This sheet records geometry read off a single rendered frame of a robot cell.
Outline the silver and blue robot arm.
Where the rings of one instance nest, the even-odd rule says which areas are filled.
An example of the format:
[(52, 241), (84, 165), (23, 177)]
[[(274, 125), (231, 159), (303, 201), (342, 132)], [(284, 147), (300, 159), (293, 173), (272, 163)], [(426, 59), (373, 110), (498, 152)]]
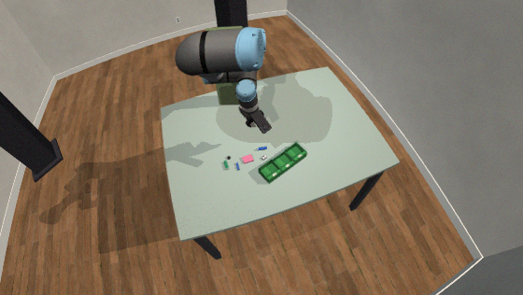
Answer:
[[(253, 112), (259, 106), (257, 72), (262, 67), (265, 50), (262, 28), (222, 29), (189, 35), (179, 44), (175, 59), (181, 72), (203, 77), (204, 84), (238, 81), (235, 92), (240, 108)], [(249, 115), (262, 133), (272, 129), (259, 109)]]

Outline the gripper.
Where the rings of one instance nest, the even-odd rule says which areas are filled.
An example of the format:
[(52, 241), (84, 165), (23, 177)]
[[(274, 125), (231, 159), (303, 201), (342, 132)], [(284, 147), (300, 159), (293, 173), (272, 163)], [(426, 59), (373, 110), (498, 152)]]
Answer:
[[(238, 108), (239, 108), (239, 107), (238, 107)], [(259, 108), (259, 107), (258, 107), (258, 108)], [(256, 111), (258, 110), (258, 108), (257, 108), (255, 111), (253, 111), (253, 112), (245, 112), (245, 113), (242, 111), (242, 109), (239, 108), (239, 109), (243, 112), (242, 115), (243, 115), (245, 118), (247, 118), (246, 125), (247, 125), (248, 127), (256, 127), (256, 125), (254, 124), (255, 122), (253, 121), (253, 119), (250, 117), (249, 114), (252, 114), (252, 113), (256, 112)], [(239, 110), (239, 111), (240, 111), (240, 110)], [(241, 112), (241, 111), (240, 111), (240, 112)]]

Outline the green rack of three bins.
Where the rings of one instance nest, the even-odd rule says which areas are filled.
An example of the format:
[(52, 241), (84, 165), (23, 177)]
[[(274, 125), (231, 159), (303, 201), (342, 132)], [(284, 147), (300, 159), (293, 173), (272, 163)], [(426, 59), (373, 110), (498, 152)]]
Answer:
[(281, 154), (258, 168), (259, 174), (270, 184), (305, 158), (306, 154), (307, 152), (298, 143), (294, 143)]

